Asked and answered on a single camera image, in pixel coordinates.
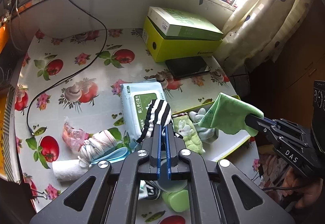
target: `green cloth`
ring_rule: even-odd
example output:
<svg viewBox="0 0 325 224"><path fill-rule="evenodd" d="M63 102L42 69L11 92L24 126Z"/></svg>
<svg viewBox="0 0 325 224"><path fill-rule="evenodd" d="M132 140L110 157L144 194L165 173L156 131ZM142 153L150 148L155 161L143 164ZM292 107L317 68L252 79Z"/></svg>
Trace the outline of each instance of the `green cloth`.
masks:
<svg viewBox="0 0 325 224"><path fill-rule="evenodd" d="M248 114L253 114L260 118L264 117L263 112L256 107L220 93L199 122L199 126L202 128L217 128L226 134L232 135L240 130L246 130L249 135L256 136L258 131L245 123L245 117Z"/></svg>
<svg viewBox="0 0 325 224"><path fill-rule="evenodd" d="M173 118L174 131L183 136L186 148L197 152L198 154L205 153L202 141L199 138L196 129L188 115Z"/></svg>

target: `barcode label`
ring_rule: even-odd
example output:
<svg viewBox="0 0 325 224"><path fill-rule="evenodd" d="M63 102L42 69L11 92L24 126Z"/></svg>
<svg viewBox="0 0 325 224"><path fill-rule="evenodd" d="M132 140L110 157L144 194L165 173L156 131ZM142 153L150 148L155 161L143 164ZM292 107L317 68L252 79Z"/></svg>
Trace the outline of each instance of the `barcode label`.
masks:
<svg viewBox="0 0 325 224"><path fill-rule="evenodd" d="M162 27L162 31L166 32L167 28L168 28L168 25L167 25L167 23L165 21L163 21L161 27Z"/></svg>
<svg viewBox="0 0 325 224"><path fill-rule="evenodd" d="M148 37L149 37L149 36L148 36L148 33L146 32L145 29L143 29L142 38L143 38L145 44L148 43Z"/></svg>

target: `pink plastic bag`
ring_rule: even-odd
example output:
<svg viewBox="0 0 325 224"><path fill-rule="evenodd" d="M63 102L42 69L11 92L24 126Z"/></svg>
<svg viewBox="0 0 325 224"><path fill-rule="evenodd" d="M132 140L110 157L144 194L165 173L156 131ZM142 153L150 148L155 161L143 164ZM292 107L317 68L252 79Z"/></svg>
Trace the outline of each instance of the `pink plastic bag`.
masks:
<svg viewBox="0 0 325 224"><path fill-rule="evenodd" d="M82 129L76 130L70 125L69 118L66 117L63 125L62 139L72 151L79 152L83 141L88 138L88 133L84 132Z"/></svg>

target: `light blue package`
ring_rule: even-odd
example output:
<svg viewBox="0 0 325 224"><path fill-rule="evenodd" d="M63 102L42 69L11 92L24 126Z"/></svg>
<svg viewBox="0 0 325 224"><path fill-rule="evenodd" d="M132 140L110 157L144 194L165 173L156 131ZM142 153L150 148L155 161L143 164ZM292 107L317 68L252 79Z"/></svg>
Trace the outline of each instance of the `light blue package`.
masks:
<svg viewBox="0 0 325 224"><path fill-rule="evenodd" d="M146 119L151 100L163 99L165 95L161 84L155 79L143 83L121 84L121 102L126 131L130 136L130 147L134 149Z"/></svg>
<svg viewBox="0 0 325 224"><path fill-rule="evenodd" d="M114 162L119 162L119 161L122 161L125 159L126 156L128 156L130 153L129 153L129 150L127 147L121 147L113 152L111 152L110 154L108 155L104 155L103 157L93 161L91 163L91 166L97 164L98 162L102 161L102 160L107 160L109 161L110 163L114 163Z"/></svg>

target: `wooden cabinet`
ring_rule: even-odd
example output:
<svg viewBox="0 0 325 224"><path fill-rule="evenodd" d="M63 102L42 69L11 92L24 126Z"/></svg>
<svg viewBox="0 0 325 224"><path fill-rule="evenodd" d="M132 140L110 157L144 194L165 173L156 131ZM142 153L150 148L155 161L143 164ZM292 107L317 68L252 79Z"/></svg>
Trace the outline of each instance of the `wooden cabinet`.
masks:
<svg viewBox="0 0 325 224"><path fill-rule="evenodd" d="M325 80L325 6L321 0L314 0L278 60L268 61L250 74L251 94L243 100L268 118L310 127L314 80Z"/></svg>

